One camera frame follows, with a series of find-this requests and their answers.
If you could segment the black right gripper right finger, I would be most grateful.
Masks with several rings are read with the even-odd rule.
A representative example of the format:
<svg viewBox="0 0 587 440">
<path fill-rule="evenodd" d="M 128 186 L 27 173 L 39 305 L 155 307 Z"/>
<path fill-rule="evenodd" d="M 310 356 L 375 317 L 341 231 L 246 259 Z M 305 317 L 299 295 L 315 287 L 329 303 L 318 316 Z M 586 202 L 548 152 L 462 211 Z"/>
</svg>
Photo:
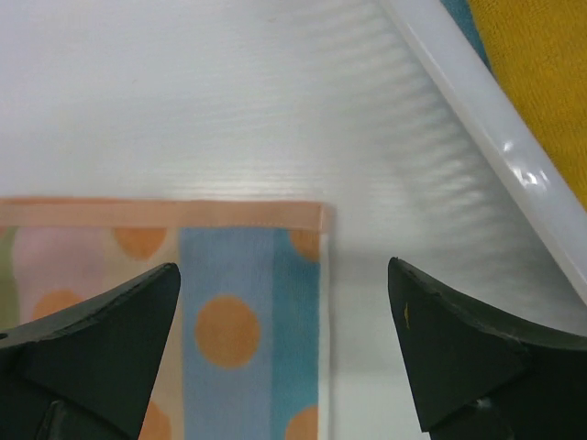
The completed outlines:
<svg viewBox="0 0 587 440">
<path fill-rule="evenodd" d="M 431 438 L 585 438 L 585 337 L 509 314 L 399 258 L 388 265 L 388 293 Z"/>
</svg>

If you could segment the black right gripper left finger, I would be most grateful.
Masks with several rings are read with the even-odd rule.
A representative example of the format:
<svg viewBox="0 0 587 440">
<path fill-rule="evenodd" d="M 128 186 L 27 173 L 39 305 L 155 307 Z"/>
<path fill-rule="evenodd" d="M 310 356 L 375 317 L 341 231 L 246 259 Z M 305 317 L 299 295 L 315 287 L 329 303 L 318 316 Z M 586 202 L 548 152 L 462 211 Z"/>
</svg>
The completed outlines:
<svg viewBox="0 0 587 440">
<path fill-rule="evenodd" d="M 165 263 L 2 331 L 2 438 L 138 438 L 180 286 Z"/>
</svg>

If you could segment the orange peach patterned towel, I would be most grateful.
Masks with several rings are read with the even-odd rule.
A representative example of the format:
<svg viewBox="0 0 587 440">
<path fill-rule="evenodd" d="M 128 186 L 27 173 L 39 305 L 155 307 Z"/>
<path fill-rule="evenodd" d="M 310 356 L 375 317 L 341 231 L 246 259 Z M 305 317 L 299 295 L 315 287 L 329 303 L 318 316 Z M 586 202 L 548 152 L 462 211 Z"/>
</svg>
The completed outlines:
<svg viewBox="0 0 587 440">
<path fill-rule="evenodd" d="M 174 263 L 136 439 L 326 439 L 326 239 L 316 202 L 5 198 L 1 333 Z"/>
</svg>

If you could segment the mustard yellow towel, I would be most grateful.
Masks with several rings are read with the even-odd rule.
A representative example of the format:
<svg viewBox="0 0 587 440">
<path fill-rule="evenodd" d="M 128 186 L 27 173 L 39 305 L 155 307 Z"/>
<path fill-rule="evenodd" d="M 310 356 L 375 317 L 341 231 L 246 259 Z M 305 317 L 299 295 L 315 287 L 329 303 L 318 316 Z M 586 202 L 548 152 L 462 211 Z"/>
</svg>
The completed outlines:
<svg viewBox="0 0 587 440">
<path fill-rule="evenodd" d="M 497 82 L 584 203 L 585 1 L 471 1 L 469 6 Z"/>
</svg>

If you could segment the blue polka dot towel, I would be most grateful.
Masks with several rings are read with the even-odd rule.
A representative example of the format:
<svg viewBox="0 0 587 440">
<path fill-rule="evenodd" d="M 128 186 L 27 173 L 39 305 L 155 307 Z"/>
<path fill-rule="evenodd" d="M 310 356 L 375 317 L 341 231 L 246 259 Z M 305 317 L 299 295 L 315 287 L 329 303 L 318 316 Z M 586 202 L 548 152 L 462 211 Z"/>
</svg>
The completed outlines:
<svg viewBox="0 0 587 440">
<path fill-rule="evenodd" d="M 485 67 L 491 71 L 491 64 L 487 57 L 482 39 L 474 23 L 471 9 L 467 0 L 441 0 L 442 5 L 451 15 L 465 38 L 469 41 Z"/>
</svg>

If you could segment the empty white plastic basket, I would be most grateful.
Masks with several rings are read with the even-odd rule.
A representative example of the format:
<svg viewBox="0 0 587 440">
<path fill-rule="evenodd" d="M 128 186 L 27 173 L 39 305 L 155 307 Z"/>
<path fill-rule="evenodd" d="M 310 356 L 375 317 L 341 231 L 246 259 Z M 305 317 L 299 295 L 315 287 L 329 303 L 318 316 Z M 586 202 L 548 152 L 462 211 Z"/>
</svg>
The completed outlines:
<svg viewBox="0 0 587 440">
<path fill-rule="evenodd" d="M 383 6 L 573 289 L 586 296 L 586 212 L 439 1 Z"/>
</svg>

